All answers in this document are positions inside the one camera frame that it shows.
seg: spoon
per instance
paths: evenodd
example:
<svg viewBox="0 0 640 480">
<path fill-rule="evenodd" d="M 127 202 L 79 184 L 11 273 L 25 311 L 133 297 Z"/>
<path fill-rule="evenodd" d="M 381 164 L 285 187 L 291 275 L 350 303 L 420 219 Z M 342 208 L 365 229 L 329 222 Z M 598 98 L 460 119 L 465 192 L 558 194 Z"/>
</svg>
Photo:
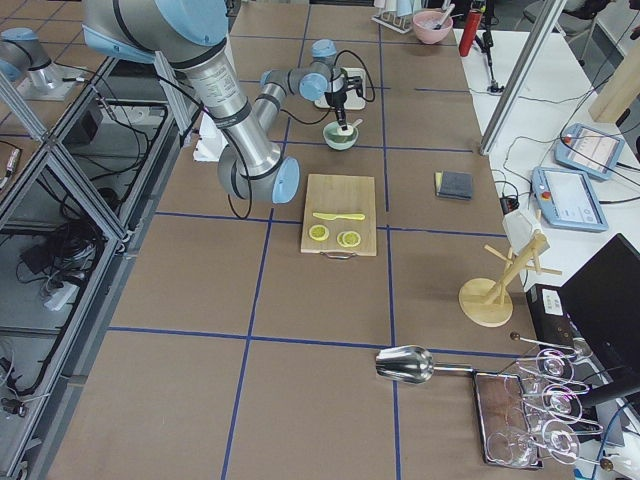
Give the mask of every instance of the spoon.
<svg viewBox="0 0 640 480">
<path fill-rule="evenodd" d="M 445 12 L 442 14 L 442 16 L 440 17 L 440 20 L 438 20 L 438 23 L 436 23 L 436 26 L 433 27 L 434 30 L 440 30 L 442 28 L 442 25 L 444 25 L 444 22 L 447 21 L 447 17 L 451 15 L 451 12 L 453 11 L 454 8 L 456 8 L 455 3 L 452 3 L 451 5 L 449 5 L 449 8 L 447 8 Z"/>
</svg>

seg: red bottle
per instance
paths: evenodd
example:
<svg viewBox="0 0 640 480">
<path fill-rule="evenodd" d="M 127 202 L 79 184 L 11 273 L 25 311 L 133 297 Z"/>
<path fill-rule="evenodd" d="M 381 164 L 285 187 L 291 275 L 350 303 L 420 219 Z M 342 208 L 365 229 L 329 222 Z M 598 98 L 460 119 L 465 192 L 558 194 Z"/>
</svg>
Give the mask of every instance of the red bottle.
<svg viewBox="0 0 640 480">
<path fill-rule="evenodd" d="M 469 50 L 471 50 L 471 45 L 473 45 L 476 33 L 478 32 L 478 27 L 480 26 L 480 20 L 482 20 L 481 11 L 469 11 L 469 15 L 467 15 L 467 23 L 464 26 L 464 32 L 462 32 L 462 38 L 460 39 L 460 46 L 458 47 L 461 57 L 469 55 Z"/>
</svg>

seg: wooden mug tree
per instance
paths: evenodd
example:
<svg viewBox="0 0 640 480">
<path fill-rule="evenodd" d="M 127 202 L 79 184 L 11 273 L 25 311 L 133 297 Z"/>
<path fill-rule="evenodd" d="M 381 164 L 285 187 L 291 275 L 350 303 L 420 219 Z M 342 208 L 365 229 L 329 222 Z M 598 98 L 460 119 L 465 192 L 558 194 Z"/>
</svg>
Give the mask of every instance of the wooden mug tree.
<svg viewBox="0 0 640 480">
<path fill-rule="evenodd" d="M 478 325 L 500 327 L 509 321 L 513 314 L 513 302 L 507 293 L 507 286 L 522 270 L 533 270 L 538 274 L 562 274 L 559 270 L 540 266 L 540 254 L 549 248 L 547 237 L 540 229 L 533 230 L 529 242 L 517 249 L 517 255 L 513 247 L 509 248 L 506 256 L 489 245 L 484 248 L 505 262 L 502 276 L 497 281 L 488 278 L 469 280 L 458 294 L 462 311 Z"/>
</svg>

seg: metal scoop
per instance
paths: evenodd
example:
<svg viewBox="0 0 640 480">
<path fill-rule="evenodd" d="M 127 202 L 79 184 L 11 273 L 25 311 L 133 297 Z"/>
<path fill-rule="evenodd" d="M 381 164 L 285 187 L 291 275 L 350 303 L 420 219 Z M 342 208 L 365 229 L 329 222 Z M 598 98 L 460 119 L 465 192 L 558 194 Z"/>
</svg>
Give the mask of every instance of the metal scoop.
<svg viewBox="0 0 640 480">
<path fill-rule="evenodd" d="M 383 377 L 412 384 L 424 383 L 438 371 L 453 374 L 474 371 L 470 365 L 435 363 L 431 352 L 418 345 L 380 350 L 376 356 L 376 370 Z"/>
</svg>

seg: wooden cutting board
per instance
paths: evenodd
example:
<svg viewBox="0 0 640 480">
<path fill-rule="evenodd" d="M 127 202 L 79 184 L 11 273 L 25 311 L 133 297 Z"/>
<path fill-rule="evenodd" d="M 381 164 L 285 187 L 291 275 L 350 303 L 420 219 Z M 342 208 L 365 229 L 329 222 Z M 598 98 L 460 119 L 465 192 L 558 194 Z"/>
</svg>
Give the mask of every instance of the wooden cutting board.
<svg viewBox="0 0 640 480">
<path fill-rule="evenodd" d="M 320 213 L 363 213 L 364 220 L 321 220 L 313 216 Z M 323 242 L 313 240 L 309 229 L 322 224 L 329 229 L 329 238 Z M 354 230 L 362 241 L 353 248 L 341 247 L 340 232 Z M 302 222 L 302 253 L 355 253 L 375 257 L 376 252 L 376 199 L 373 177 L 311 174 L 307 181 L 307 197 Z"/>
</svg>

